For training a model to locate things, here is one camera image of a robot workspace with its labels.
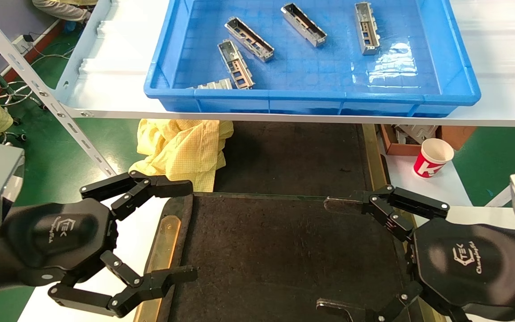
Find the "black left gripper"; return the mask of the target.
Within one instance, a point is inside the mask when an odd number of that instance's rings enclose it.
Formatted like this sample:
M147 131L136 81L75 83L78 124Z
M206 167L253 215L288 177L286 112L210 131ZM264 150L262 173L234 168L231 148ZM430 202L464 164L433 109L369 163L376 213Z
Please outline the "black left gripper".
M76 203L12 208L3 222L3 237L20 263L20 283L42 287L61 281L48 291L60 306L117 318L142 302L164 298L172 286L196 280L198 270L182 266L139 276L112 252L115 219L125 220L153 196L173 198L193 192L191 181L170 181L165 175L133 170L81 187L84 200ZM111 211L99 202L119 195ZM124 290L109 296L74 287L104 267L126 285Z

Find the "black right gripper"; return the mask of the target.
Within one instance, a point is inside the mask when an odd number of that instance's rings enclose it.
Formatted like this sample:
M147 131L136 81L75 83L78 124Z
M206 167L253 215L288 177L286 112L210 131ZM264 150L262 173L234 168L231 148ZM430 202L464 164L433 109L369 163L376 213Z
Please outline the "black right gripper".
M515 321L515 229L442 220L448 204L392 185L347 198L329 196L324 207L370 215L397 240L412 240L420 296L440 314L460 322L464 314ZM401 211L433 220L415 230Z

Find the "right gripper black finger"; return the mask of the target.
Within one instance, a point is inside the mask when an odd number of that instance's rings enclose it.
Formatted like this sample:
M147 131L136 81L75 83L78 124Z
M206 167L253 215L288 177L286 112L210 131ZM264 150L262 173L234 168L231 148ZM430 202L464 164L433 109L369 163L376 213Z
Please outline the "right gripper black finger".
M327 298L319 298L316 301L316 309L345 318L348 322L393 322L422 292L423 286L413 281L380 310L362 309L347 302Z

